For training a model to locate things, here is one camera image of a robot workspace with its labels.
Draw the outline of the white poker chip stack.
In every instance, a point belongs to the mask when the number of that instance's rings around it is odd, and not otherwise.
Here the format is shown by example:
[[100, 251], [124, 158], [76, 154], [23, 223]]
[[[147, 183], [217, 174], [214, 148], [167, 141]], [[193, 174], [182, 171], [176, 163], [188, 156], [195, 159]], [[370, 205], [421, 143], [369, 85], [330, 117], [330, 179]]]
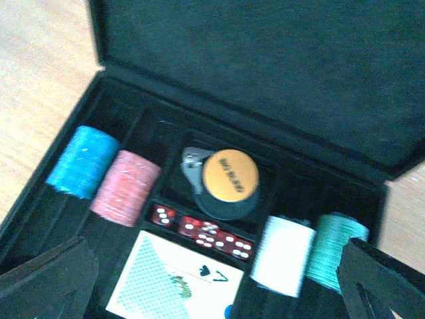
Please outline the white poker chip stack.
[[260, 288], [297, 298], [315, 234], [307, 219], [269, 216], [250, 278]]

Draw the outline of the blue playing card deck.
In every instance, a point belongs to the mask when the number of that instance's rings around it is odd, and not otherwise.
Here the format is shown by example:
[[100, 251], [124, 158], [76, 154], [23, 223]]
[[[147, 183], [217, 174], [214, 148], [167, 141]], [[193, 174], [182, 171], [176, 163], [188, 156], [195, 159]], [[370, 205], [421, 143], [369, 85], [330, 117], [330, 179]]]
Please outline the blue playing card deck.
[[243, 274], [140, 231], [106, 310], [122, 318], [225, 318]]

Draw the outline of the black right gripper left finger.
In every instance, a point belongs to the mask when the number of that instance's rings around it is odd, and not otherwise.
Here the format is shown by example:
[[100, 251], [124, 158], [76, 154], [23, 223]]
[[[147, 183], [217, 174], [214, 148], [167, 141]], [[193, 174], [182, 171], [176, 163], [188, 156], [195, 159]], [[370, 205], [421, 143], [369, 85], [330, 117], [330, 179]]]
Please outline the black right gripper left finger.
[[2, 318], [83, 318], [98, 259], [74, 237], [1, 275]]

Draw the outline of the red die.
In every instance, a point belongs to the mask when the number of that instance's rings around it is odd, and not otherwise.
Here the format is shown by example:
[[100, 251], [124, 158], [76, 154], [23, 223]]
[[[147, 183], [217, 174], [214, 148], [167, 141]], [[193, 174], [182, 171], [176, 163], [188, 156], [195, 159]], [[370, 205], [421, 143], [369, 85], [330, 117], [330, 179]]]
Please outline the red die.
[[164, 205], [156, 205], [153, 208], [151, 222], [165, 228], [170, 228], [176, 218], [176, 215], [176, 210]]
[[224, 241], [218, 233], [201, 232], [195, 237], [195, 242], [206, 248], [224, 249]]
[[198, 228], [201, 222], [189, 216], [183, 216], [180, 220], [177, 232], [180, 235], [193, 238], [198, 233]]
[[250, 241], [237, 237], [231, 233], [223, 235], [223, 251], [228, 255], [247, 261], [252, 254], [253, 244]]
[[219, 231], [218, 225], [209, 221], [201, 221], [198, 228], [198, 234], [202, 239], [207, 237], [215, 239]]

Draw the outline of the orange dealer button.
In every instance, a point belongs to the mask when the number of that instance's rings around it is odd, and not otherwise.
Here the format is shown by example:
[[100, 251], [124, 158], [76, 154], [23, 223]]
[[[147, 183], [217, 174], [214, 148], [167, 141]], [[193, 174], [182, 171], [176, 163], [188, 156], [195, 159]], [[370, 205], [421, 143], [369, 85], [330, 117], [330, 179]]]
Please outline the orange dealer button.
[[260, 180], [254, 160], [240, 150], [226, 149], [208, 157], [202, 172], [202, 182], [215, 199], [236, 203], [248, 199]]

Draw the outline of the red poker chip stack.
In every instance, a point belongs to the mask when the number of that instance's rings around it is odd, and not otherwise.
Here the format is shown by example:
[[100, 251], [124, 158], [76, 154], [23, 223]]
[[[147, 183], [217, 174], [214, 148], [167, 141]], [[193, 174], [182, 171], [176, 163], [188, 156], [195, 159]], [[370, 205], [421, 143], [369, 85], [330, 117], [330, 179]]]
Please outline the red poker chip stack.
[[90, 210], [102, 218], [133, 227], [161, 168], [127, 150], [120, 150], [102, 181]]

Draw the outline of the green poker chip stack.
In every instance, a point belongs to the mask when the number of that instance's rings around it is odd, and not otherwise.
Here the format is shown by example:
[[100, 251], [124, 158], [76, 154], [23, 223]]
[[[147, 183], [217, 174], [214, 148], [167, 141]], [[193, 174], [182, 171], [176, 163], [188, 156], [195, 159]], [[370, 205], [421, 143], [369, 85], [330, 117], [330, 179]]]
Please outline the green poker chip stack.
[[339, 212], [321, 215], [305, 270], [306, 277], [340, 293], [337, 268], [343, 247], [352, 238], [367, 241], [369, 230], [356, 219]]

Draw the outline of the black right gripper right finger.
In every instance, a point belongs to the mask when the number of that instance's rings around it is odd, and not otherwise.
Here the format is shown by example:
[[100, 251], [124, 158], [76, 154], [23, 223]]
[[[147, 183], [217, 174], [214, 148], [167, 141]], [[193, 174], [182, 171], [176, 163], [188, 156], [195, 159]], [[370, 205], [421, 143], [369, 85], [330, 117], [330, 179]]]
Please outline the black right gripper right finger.
[[424, 274], [359, 238], [343, 247], [337, 279], [350, 318], [424, 317]]

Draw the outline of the blue poker chip stack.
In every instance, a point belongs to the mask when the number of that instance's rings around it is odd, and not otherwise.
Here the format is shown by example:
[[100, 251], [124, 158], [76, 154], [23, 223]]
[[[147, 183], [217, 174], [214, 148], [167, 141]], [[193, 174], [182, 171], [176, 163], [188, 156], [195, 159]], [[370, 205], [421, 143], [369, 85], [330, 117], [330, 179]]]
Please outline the blue poker chip stack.
[[46, 183], [59, 192], [92, 199], [119, 149], [120, 143], [109, 134], [79, 126]]

